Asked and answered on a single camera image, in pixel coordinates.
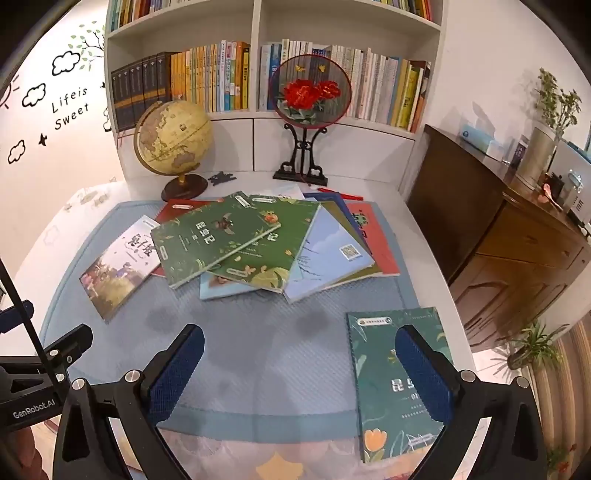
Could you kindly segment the teal mantis insect book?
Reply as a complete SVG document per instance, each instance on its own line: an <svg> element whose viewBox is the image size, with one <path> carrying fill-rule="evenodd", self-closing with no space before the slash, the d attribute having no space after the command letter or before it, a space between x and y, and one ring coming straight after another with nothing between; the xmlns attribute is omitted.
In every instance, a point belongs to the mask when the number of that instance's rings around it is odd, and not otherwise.
<svg viewBox="0 0 591 480"><path fill-rule="evenodd" d="M394 338L411 324L434 350L451 356L437 309L349 312L362 459L366 464L428 449L443 424L433 420L400 362Z"/></svg>

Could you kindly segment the white rabbit hill book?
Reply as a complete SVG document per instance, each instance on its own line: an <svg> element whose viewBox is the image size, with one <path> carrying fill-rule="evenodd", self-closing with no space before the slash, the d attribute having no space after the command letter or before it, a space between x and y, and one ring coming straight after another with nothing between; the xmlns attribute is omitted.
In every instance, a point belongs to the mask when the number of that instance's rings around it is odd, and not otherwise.
<svg viewBox="0 0 591 480"><path fill-rule="evenodd" d="M105 322L160 265L151 237L157 226L155 220L143 215L80 276L87 297Z"/></svg>

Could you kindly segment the green beetle insect book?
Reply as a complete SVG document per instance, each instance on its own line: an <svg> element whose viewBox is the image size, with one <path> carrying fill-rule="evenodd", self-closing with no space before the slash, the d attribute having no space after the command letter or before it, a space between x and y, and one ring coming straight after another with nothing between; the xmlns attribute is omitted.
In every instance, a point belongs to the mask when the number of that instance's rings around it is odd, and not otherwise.
<svg viewBox="0 0 591 480"><path fill-rule="evenodd" d="M176 289L280 228L236 191L160 224L151 238L168 286Z"/></svg>

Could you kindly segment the green insect book 03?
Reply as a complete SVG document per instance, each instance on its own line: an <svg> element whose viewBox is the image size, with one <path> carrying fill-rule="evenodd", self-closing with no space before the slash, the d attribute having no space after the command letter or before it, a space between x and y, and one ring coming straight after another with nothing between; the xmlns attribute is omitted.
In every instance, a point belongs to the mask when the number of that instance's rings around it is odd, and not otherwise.
<svg viewBox="0 0 591 480"><path fill-rule="evenodd" d="M211 274L252 288L283 293L320 204L270 195L250 195L249 203L270 226L279 226L224 259Z"/></svg>

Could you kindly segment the dark blue eagle book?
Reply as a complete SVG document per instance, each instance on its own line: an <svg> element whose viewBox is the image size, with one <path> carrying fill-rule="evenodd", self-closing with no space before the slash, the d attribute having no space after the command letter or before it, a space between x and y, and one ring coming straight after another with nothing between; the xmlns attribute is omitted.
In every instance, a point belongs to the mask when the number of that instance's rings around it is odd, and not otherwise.
<svg viewBox="0 0 591 480"><path fill-rule="evenodd" d="M335 201L335 203L337 203L339 205L339 207L342 209L342 212L344 212L346 217L348 217L349 222L351 222L353 224L353 227L356 229L356 231L362 235L363 243L365 243L367 245L367 241L365 240L365 237L363 237L363 233L361 231L361 228L359 227L358 223L356 223L356 220L353 217L353 214L351 213L351 211L349 211L348 206L346 206L345 201L342 200L341 195L339 195L338 193L325 193L325 192L315 191L315 192L304 193L304 199L310 200L310 201L315 201L320 204L321 204L321 201L325 201L325 200Z"/></svg>

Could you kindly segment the striped beige curtain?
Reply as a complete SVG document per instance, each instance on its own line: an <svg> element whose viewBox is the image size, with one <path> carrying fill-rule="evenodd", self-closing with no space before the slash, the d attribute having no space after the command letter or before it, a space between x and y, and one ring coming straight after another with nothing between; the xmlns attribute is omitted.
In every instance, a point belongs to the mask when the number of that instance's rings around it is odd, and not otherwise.
<svg viewBox="0 0 591 480"><path fill-rule="evenodd" d="M568 479L590 449L590 316L554 342L561 362L533 370L548 477Z"/></svg>

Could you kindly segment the blue quilted table mat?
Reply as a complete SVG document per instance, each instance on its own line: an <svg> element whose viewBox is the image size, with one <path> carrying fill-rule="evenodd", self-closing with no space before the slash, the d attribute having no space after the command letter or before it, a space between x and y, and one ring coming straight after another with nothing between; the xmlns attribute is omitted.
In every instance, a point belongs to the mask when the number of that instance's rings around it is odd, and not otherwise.
<svg viewBox="0 0 591 480"><path fill-rule="evenodd" d="M99 384L143 368L186 324L197 324L204 331L204 355L166 429L257 443L358 436L346 314L417 307L409 273L366 278L293 304L263 290L204 301L197 281L171 289L152 276L103 320L83 290L81 274L127 227L161 207L157 200L128 201L105 215L65 271L41 341L49 344L88 325L92 345L70 373Z"/></svg>

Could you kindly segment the light blue bottom book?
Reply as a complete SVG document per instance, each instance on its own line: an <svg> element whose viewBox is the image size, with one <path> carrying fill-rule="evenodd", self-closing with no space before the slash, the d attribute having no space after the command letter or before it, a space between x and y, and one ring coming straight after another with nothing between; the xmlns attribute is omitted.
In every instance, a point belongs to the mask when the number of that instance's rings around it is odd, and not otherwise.
<svg viewBox="0 0 591 480"><path fill-rule="evenodd" d="M199 298L202 301L225 298L256 291L252 286L231 281L209 272L199 276Z"/></svg>

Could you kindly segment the olive green book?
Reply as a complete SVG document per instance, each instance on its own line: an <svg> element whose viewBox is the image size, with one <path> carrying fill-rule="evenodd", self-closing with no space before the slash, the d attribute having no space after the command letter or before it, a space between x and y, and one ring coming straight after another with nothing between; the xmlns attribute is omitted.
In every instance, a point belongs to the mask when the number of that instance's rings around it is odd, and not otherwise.
<svg viewBox="0 0 591 480"><path fill-rule="evenodd" d="M325 207L325 209L327 209L329 211L329 213L332 214L332 216L335 217L335 219L337 219L339 221L339 223L341 223L342 227L344 227L346 229L346 231L349 232L349 234L352 235L353 239L356 240L356 242L358 242L360 244L360 246L363 247L363 250L365 250L370 257L373 257L373 254L370 252L370 248L363 243L363 238L362 235L359 234L356 229L353 227L353 224L351 222L349 222L348 217L346 217L346 215L344 214L344 212L342 212L342 209L339 207L339 205L337 203L335 203L335 201L329 201L329 200L325 200L325 201L321 201L322 206ZM345 278L342 278L341 280L332 283L331 285L325 287L326 290L338 287L338 286L342 286L348 283L352 283L355 281L359 281L362 279L366 279L366 278L370 278L370 277L377 277L377 276L381 276L382 275L382 270L381 268L378 266L377 262L374 262L374 264L368 268L365 268L363 270L360 270L359 272L353 273L349 276L346 276Z"/></svg>

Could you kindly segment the red fairy tale book 01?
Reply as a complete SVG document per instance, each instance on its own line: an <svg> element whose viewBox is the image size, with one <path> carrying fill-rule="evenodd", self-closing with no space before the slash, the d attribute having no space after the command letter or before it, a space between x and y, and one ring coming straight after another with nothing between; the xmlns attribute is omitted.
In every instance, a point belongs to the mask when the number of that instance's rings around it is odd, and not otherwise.
<svg viewBox="0 0 591 480"><path fill-rule="evenodd" d="M211 203L211 200L179 200L168 201L155 217L155 221L163 224L179 216L204 207Z"/></svg>

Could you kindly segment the coral red book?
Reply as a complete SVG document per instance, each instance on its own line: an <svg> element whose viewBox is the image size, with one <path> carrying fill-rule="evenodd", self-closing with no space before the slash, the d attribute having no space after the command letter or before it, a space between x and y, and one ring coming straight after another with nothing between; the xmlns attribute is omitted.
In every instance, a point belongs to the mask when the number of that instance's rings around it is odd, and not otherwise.
<svg viewBox="0 0 591 480"><path fill-rule="evenodd" d="M387 237L378 221L373 206L368 202L348 202L349 213L359 225L363 238L370 247L381 272L386 276L398 276L400 268L391 252Z"/></svg>

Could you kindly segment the small black metal ornament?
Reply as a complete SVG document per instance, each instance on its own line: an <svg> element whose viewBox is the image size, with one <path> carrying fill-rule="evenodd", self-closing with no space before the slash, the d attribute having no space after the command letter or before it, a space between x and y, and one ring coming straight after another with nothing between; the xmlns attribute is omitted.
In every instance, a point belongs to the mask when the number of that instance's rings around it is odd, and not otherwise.
<svg viewBox="0 0 591 480"><path fill-rule="evenodd" d="M212 186L217 186L224 183L228 183L235 179L236 177L232 173L225 173L223 171L219 171L217 172L217 174L214 174L211 177L209 177L208 182L211 183Z"/></svg>

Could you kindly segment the antique yellow desk globe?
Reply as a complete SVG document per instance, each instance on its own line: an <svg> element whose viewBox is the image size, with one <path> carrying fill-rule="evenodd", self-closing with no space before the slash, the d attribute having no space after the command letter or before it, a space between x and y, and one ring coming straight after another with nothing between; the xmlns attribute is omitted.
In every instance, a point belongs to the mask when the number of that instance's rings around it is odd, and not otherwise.
<svg viewBox="0 0 591 480"><path fill-rule="evenodd" d="M185 100L157 101L137 121L132 145L149 172L166 176L161 199L193 199L208 181L195 170L213 144L211 119L197 104Z"/></svg>

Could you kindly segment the white bookshelf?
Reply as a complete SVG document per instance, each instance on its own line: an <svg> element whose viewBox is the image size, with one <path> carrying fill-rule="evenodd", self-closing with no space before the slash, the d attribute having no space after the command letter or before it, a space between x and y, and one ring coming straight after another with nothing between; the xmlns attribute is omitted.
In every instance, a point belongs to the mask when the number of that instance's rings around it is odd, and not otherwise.
<svg viewBox="0 0 591 480"><path fill-rule="evenodd" d="M211 116L217 169L401 187L443 47L444 1L111 1L105 75L126 179L133 130L175 98Z"/></svg>

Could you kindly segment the round embroidered fan on stand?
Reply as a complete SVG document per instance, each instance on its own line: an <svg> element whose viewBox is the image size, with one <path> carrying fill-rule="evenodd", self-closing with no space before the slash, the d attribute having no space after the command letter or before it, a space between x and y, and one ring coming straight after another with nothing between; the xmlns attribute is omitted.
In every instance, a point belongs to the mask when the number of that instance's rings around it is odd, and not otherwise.
<svg viewBox="0 0 591 480"><path fill-rule="evenodd" d="M353 90L348 74L320 54L297 55L281 63L270 76L269 97L283 128L293 137L290 159L280 164L273 178L327 186L328 178L315 161L315 141L351 106Z"/></svg>

